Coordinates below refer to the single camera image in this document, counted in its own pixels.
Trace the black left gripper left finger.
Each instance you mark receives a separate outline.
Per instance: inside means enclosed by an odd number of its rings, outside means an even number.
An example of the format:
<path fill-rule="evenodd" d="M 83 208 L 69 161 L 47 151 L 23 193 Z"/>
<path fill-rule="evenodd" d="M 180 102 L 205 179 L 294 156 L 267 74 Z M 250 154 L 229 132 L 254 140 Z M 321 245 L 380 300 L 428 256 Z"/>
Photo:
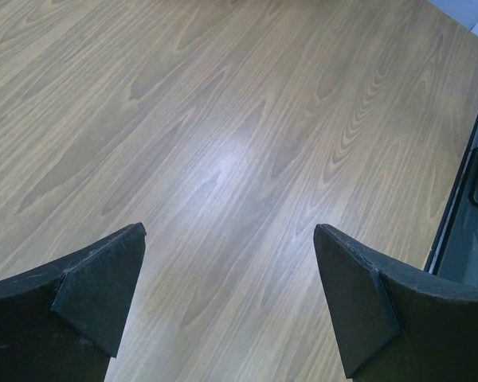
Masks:
<path fill-rule="evenodd" d="M 146 249 L 141 223 L 0 280 L 0 381 L 102 381 Z"/>

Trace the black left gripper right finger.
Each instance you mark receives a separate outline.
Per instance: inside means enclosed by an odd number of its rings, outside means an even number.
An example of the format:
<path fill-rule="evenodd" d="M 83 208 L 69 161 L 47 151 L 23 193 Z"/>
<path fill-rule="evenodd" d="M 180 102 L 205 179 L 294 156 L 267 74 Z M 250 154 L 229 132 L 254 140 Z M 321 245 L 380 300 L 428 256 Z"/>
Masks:
<path fill-rule="evenodd" d="M 478 287 L 431 275 L 329 224 L 315 255 L 345 376 L 478 381 Z"/>

